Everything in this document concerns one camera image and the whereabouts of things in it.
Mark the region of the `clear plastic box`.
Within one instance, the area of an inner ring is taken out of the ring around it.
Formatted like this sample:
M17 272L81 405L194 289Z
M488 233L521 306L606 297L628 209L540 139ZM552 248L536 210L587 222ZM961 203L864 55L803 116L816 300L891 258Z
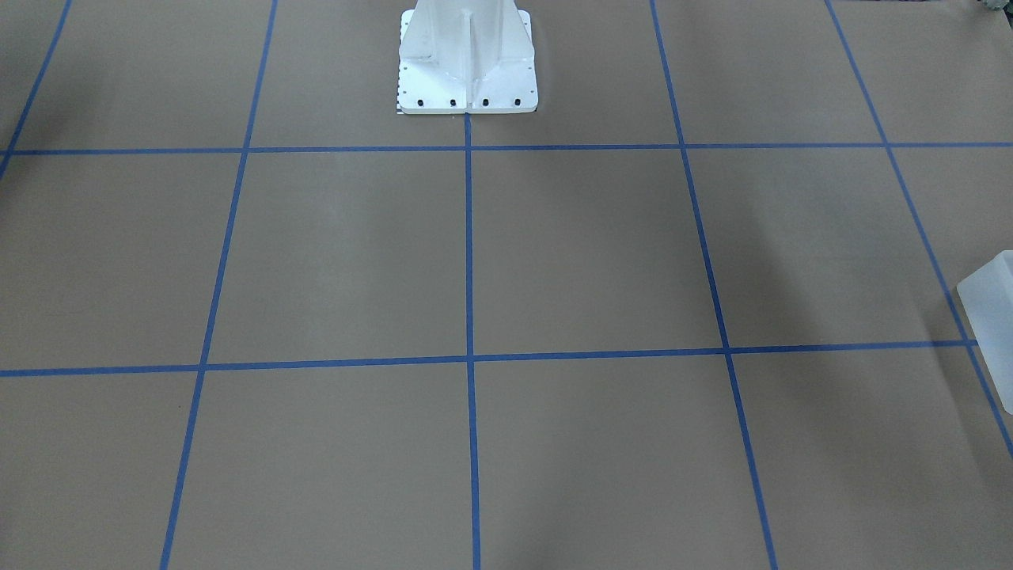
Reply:
M1011 250L1002 250L960 281L958 295L1002 408L1012 414Z

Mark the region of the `white pedestal column base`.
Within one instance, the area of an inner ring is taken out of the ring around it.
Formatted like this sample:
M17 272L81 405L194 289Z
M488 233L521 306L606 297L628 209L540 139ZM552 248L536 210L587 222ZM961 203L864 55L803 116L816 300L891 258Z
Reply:
M532 18L514 1L419 1L402 12L396 109L405 115L539 107Z

